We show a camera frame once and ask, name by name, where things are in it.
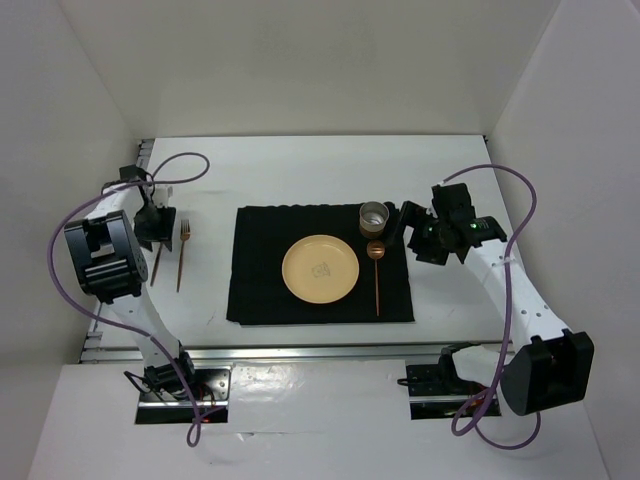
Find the copper knife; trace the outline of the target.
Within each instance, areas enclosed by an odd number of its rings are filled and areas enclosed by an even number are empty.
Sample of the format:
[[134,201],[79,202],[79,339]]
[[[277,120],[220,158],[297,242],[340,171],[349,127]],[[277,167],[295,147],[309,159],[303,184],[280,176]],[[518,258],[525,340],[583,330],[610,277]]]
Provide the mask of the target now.
[[160,264],[160,260],[161,260],[162,250],[163,250],[163,245],[161,243],[159,243],[157,251],[155,253],[154,262],[153,262],[153,268],[152,268],[151,277],[150,277],[150,280],[149,280],[149,286],[150,287],[153,287],[155,282],[156,282],[157,273],[158,273],[158,269],[159,269],[159,264]]

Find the metal cup copper base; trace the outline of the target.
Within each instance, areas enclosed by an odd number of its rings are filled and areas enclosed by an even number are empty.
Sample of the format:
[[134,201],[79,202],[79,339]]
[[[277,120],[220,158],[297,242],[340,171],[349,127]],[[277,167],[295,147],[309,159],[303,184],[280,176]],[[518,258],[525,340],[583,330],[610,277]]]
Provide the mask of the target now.
[[379,238],[389,219],[389,209],[384,203],[364,202],[359,208],[359,230],[368,239]]

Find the copper spoon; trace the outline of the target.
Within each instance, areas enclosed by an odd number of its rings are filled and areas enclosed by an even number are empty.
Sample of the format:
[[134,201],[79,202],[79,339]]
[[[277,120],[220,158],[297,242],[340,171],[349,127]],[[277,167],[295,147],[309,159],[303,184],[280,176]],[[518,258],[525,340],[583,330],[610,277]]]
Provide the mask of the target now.
[[385,245],[380,240],[372,240],[367,244],[366,252],[374,262],[374,290],[376,315],[380,316],[380,285],[379,285],[379,261],[385,255]]

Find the yellow plate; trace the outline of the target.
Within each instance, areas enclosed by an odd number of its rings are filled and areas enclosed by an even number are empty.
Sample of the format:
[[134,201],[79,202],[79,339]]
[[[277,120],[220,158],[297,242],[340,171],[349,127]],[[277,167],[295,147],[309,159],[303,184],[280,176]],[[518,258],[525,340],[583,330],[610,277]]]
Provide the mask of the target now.
[[287,250],[281,273],[295,297],[320,305],[346,297],[359,279],[360,265],[345,241],[330,235],[311,235]]

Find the black cloth placemat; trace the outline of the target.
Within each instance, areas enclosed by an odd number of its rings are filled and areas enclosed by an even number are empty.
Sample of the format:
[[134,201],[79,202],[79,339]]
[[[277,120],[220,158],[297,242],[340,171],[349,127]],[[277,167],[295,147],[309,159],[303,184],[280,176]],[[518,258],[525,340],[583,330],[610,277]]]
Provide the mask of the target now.
[[[380,307],[375,307],[374,262],[359,231],[358,204],[246,206],[237,210],[227,319],[242,326],[412,323],[405,247],[388,245],[379,261]],[[285,286],[282,261],[310,235],[345,241],[357,255],[359,279],[341,300],[311,304]]]

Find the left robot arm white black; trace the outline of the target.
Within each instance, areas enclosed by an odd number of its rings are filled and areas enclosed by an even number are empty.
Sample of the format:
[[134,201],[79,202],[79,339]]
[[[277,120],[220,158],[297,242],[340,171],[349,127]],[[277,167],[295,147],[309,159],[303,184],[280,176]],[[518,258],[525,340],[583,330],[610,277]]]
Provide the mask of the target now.
[[108,197],[83,219],[64,226],[64,238],[82,291],[109,306],[138,335],[144,361],[141,382],[183,400],[195,393],[198,374],[181,342],[170,333],[147,289],[149,268],[143,252],[154,244],[171,250],[176,209],[156,204],[151,175],[129,165],[107,187]]

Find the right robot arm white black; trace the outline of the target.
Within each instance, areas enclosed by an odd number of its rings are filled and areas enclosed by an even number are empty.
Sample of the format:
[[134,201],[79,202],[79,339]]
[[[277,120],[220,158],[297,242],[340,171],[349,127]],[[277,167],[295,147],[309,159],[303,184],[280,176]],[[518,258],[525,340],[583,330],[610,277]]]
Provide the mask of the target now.
[[[491,216],[479,217],[465,184],[436,185],[429,208],[402,204],[391,238],[417,260],[443,266],[450,256],[479,281],[504,317],[514,354],[498,376],[508,407],[524,416],[584,399],[595,346],[545,303]],[[405,241],[404,231],[411,237]]]

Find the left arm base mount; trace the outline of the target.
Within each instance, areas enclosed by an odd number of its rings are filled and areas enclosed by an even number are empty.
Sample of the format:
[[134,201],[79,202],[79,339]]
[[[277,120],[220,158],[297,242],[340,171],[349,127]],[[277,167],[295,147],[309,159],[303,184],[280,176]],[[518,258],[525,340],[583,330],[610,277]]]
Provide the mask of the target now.
[[[154,391],[143,377],[125,371],[125,377],[139,393],[135,423],[138,425],[189,424],[194,411],[189,399],[166,391]],[[193,394],[204,424],[228,422],[229,394],[232,369],[230,366],[195,370]]]

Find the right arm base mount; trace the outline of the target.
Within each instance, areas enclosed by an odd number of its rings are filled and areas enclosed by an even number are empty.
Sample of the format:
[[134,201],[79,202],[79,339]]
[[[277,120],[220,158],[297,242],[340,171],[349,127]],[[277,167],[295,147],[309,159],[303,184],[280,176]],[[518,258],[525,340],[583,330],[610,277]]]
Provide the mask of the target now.
[[407,390],[412,420],[452,419],[469,398],[485,389],[457,375],[449,348],[437,361],[407,364],[396,383]]

